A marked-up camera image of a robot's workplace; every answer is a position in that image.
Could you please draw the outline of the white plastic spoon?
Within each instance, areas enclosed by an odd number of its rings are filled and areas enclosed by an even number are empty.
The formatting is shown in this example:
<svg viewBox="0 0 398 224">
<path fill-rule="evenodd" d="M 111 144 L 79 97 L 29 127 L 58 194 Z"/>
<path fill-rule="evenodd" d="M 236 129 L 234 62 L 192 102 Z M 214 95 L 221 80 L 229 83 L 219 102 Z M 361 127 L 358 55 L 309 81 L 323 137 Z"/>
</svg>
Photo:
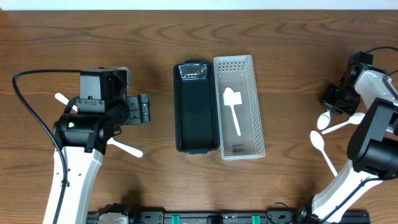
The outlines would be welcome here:
<svg viewBox="0 0 398 224">
<path fill-rule="evenodd" d="M 324 130 L 330 123 L 331 121 L 331 113 L 330 111 L 326 111 L 322 113 L 317 120 L 317 128 L 319 130 Z"/>
<path fill-rule="evenodd" d="M 327 156 L 327 154 L 325 152 L 325 148 L 324 148 L 325 147 L 325 142 L 324 142 L 323 137 L 321 136 L 321 134 L 316 132 L 316 131 L 310 131 L 310 140 L 311 140 L 311 143 L 312 143 L 313 147 L 318 149 L 322 153 L 322 155 L 323 155 L 328 167 L 330 168 L 332 174 L 336 177 L 338 175 L 338 173 L 337 173 L 334 165 L 332 164 L 330 158 Z"/>
<path fill-rule="evenodd" d="M 324 131 L 322 131 L 322 134 L 327 134 L 333 131 L 336 131 L 337 129 L 342 128 L 343 126 L 346 126 L 348 124 L 354 124 L 358 125 L 362 122 L 363 118 L 365 117 L 364 113 L 354 113 L 352 116 L 349 117 L 349 119 L 343 123 L 337 124 L 335 126 L 332 126 Z"/>
<path fill-rule="evenodd" d="M 236 129 L 237 135 L 240 136 L 241 135 L 241 130 L 240 130 L 239 122 L 238 122 L 238 119 L 237 119 L 237 116 L 236 116 L 236 112 L 235 112 L 235 109 L 234 109 L 234 106 L 236 105 L 236 104 L 234 104 L 234 102 L 235 102 L 234 91 L 233 91 L 232 88 L 227 87 L 224 90 L 224 94 L 226 95 L 226 101 L 228 103 L 228 106 L 231 108 L 231 113 L 232 113 L 232 117 L 233 117 L 234 127 Z"/>
</svg>

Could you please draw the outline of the clear perforated plastic basket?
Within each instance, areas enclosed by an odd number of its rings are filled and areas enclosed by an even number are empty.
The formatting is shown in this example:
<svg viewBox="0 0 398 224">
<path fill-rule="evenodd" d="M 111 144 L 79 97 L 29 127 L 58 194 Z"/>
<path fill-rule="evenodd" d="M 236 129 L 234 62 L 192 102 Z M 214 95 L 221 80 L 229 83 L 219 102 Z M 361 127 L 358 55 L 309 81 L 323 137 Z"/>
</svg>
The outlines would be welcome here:
<svg viewBox="0 0 398 224">
<path fill-rule="evenodd" d="M 252 56 L 215 57 L 213 65 L 222 158 L 239 160 L 264 157 L 265 142 Z M 241 130 L 240 136 L 234 127 L 231 108 L 223 103 L 223 93 L 227 87 L 241 93 L 242 104 L 234 106 Z"/>
</svg>

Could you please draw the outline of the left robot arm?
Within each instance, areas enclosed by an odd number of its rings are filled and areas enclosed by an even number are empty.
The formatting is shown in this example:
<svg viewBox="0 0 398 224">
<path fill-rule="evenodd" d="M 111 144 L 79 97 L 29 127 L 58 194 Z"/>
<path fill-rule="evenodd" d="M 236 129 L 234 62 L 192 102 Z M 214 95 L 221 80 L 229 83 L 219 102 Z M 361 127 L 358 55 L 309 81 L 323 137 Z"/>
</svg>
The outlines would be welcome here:
<svg viewBox="0 0 398 224">
<path fill-rule="evenodd" d="M 54 154 L 54 172 L 44 223 L 84 223 L 91 192 L 107 145 L 136 157 L 144 153 L 115 140 L 125 125 L 150 121 L 146 94 L 128 96 L 131 71 L 97 68 L 80 73 L 80 94 L 66 102 L 53 126 L 61 151 Z"/>
</svg>

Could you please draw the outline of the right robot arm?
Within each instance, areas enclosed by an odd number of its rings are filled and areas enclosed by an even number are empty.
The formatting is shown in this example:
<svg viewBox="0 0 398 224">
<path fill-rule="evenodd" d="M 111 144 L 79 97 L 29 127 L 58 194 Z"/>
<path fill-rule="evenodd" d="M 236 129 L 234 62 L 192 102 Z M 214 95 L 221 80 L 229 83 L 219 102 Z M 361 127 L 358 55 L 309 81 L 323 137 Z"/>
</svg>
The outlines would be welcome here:
<svg viewBox="0 0 398 224">
<path fill-rule="evenodd" d="M 353 116 L 360 102 L 367 112 L 349 140 L 344 167 L 297 216 L 299 223 L 339 223 L 347 209 L 370 188 L 397 178 L 397 90 L 391 74 L 373 66 L 371 51 L 349 56 L 339 85 L 329 85 L 322 105 Z"/>
</svg>

